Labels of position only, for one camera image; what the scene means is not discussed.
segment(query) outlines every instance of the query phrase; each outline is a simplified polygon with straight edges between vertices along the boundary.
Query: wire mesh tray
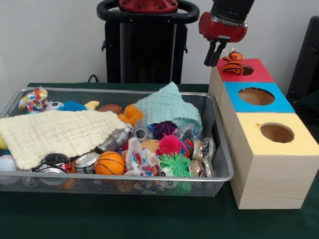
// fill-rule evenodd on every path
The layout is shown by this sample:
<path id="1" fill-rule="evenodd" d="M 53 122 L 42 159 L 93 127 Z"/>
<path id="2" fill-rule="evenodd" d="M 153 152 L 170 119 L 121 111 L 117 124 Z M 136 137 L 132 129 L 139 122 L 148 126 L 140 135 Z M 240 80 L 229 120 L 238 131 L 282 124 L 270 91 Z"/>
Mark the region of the wire mesh tray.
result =
<path id="1" fill-rule="evenodd" d="M 11 98 L 0 114 L 0 118 L 23 115 L 19 110 L 19 100 L 33 88 L 22 89 Z M 123 109 L 147 97 L 152 92 L 114 91 L 91 89 L 46 88 L 48 99 L 59 102 L 69 100 L 86 104 L 99 101 L 100 105 L 117 104 Z M 36 172 L 0 171 L 0 191 L 84 193 L 84 194 L 132 194 L 214 197 L 223 183 L 233 176 L 233 166 L 226 143 L 223 125 L 214 97 L 204 93 L 181 93 L 185 102 L 192 103 L 201 115 L 203 132 L 201 137 L 213 137 L 216 152 L 211 159 L 212 177 L 159 177 L 159 176 L 117 176 L 97 174 L 59 174 Z"/>

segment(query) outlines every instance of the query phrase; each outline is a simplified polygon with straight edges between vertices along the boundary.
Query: green tablecloth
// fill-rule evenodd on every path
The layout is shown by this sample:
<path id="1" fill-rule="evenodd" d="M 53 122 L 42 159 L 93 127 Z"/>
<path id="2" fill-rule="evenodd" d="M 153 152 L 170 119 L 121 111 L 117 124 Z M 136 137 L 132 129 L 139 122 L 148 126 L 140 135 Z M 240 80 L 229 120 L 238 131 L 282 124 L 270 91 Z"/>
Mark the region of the green tablecloth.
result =
<path id="1" fill-rule="evenodd" d="M 30 84 L 157 90 L 155 85 Z M 207 92 L 207 85 L 181 91 Z M 0 193 L 1 238 L 319 238 L 319 183 L 301 210 L 238 210 L 229 183 L 215 198 Z"/>

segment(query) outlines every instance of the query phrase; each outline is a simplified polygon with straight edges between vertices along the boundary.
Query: mint green towel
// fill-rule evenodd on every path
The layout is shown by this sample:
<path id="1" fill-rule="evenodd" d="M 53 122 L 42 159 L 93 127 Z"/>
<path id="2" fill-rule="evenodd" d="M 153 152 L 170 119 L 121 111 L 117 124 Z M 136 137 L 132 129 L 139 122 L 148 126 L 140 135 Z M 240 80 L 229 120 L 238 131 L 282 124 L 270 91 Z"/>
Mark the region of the mint green towel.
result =
<path id="1" fill-rule="evenodd" d="M 193 123 L 198 133 L 203 130 L 198 109 L 183 101 L 174 82 L 139 100 L 135 107 L 143 112 L 143 121 L 147 124 L 172 121 L 178 128 L 183 128 Z"/>

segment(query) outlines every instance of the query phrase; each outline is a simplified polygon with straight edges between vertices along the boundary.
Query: purple toy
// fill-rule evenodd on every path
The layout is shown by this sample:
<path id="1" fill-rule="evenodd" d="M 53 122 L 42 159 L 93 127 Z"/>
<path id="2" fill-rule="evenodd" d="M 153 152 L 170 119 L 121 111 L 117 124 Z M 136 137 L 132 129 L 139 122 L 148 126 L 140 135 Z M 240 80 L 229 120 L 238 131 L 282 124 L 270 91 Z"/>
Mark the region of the purple toy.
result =
<path id="1" fill-rule="evenodd" d="M 154 139 L 157 140 L 161 140 L 165 135 L 173 134 L 174 130 L 177 128 L 177 126 L 170 121 L 153 123 L 152 126 L 156 132 Z"/>

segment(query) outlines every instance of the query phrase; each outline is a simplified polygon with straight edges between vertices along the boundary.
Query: wooden box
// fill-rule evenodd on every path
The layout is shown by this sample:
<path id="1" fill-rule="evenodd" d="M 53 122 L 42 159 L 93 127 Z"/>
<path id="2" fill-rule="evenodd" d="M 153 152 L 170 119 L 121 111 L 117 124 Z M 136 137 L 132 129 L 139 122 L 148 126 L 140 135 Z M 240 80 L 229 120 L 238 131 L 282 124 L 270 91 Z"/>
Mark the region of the wooden box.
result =
<path id="1" fill-rule="evenodd" d="M 222 59 L 219 59 L 216 67 L 212 67 L 208 92 L 215 96 L 217 104 L 219 104 L 223 82 L 274 82 L 260 59 L 243 59 L 242 62 L 247 74 L 244 76 L 223 72 L 221 68 L 227 62 Z"/>
<path id="2" fill-rule="evenodd" d="M 219 111 L 229 142 L 236 112 L 294 113 L 275 83 L 224 82 Z"/>
<path id="3" fill-rule="evenodd" d="M 319 146 L 294 113 L 237 113 L 230 139 L 239 209 L 299 209 Z"/>

